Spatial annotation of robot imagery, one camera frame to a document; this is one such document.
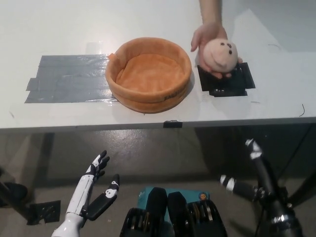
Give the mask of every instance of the black tape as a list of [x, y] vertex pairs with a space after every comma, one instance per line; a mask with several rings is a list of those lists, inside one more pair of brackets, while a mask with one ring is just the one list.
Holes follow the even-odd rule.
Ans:
[[246, 89], [256, 88], [247, 63], [238, 63], [231, 78], [217, 79], [200, 66], [197, 69], [202, 91], [209, 91], [214, 97], [246, 96]]
[[177, 120], [165, 121], [163, 128], [182, 128], [182, 122], [178, 122]]

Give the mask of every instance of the plush ball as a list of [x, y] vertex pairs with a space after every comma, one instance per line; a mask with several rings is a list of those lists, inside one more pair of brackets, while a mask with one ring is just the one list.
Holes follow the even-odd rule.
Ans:
[[204, 48], [205, 63], [214, 71], [228, 73], [238, 62], [236, 45], [227, 39], [213, 39]]

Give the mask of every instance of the robotic hand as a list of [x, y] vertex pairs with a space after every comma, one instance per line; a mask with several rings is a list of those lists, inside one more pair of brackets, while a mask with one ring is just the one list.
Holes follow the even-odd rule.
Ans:
[[79, 231], [86, 220], [96, 220], [116, 200], [119, 191], [119, 175], [113, 177], [108, 189], [89, 204], [94, 183], [104, 175], [109, 157], [102, 152], [81, 177], [69, 203], [65, 221], [57, 228], [52, 237], [79, 237]]

